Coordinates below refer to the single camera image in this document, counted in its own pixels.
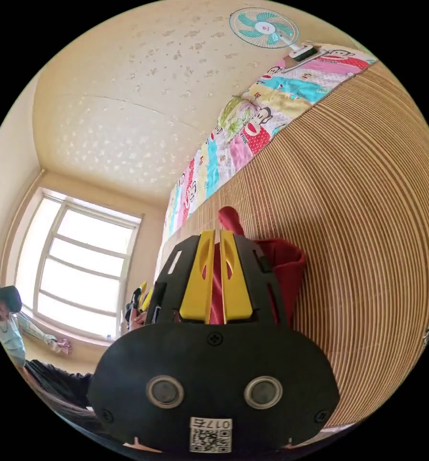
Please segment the person's right hand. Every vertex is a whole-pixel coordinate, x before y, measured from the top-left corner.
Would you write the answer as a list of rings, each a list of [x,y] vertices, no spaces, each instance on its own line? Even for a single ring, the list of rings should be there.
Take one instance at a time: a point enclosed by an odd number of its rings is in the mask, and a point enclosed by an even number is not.
[[[150,451],[150,452],[162,453],[161,450],[154,449],[154,448],[151,448],[151,447],[148,447],[146,445],[141,444],[139,442],[138,438],[136,438],[136,437],[134,438],[134,441],[132,443],[123,443],[123,446],[133,448],[133,449],[137,449],[137,450],[141,450],[141,451]]]

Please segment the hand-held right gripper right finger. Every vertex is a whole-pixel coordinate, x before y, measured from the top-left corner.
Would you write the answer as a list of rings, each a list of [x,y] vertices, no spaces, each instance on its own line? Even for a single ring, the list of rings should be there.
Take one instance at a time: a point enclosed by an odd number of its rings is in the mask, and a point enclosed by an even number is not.
[[[253,309],[235,235],[231,231],[220,231],[220,264],[224,323],[247,321]]]

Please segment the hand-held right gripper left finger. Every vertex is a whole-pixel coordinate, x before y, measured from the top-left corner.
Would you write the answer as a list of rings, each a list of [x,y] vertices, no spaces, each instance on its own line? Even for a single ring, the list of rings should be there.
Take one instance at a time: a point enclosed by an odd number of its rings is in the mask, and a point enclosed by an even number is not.
[[[200,234],[194,260],[179,309],[183,321],[208,323],[212,304],[215,231]]]

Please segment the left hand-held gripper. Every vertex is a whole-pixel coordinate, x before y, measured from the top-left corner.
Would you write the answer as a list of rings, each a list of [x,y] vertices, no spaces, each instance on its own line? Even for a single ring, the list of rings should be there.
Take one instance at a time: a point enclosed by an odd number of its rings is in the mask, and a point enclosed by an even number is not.
[[[143,298],[142,308],[140,308],[140,299],[142,292],[146,292],[147,282],[142,282],[139,286],[140,290],[135,290],[131,296],[131,300],[125,306],[125,320],[130,321],[131,315],[135,315],[137,318],[143,311],[147,311],[150,300],[153,294],[153,288],[149,290],[148,293]]]

